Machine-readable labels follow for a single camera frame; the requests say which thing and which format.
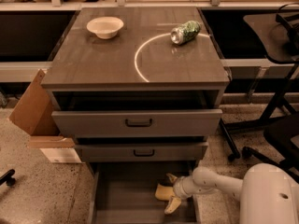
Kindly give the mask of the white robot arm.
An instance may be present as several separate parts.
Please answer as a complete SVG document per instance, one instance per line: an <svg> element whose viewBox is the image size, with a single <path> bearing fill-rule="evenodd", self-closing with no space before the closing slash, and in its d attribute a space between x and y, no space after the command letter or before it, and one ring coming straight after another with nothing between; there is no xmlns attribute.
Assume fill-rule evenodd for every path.
<svg viewBox="0 0 299 224"><path fill-rule="evenodd" d="M282 169L267 163L249 168L242 179L219 175L198 166L188 176L167 174L173 184L164 212L175 212L182 200L206 189L217 189L240 202L239 224L299 224L298 183Z"/></svg>

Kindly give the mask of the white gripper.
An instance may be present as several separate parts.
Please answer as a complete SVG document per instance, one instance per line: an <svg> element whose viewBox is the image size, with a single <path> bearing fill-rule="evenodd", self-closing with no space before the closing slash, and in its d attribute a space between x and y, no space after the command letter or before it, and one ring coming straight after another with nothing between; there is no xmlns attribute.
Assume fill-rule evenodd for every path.
<svg viewBox="0 0 299 224"><path fill-rule="evenodd" d="M174 184L173 190L177 196L171 196L167 207L164 209L164 213L166 215L170 215L179 208L181 205L181 200L186 200L196 193L196 184L190 175L178 178L175 175L167 173L166 176L168 177L170 183Z"/></svg>

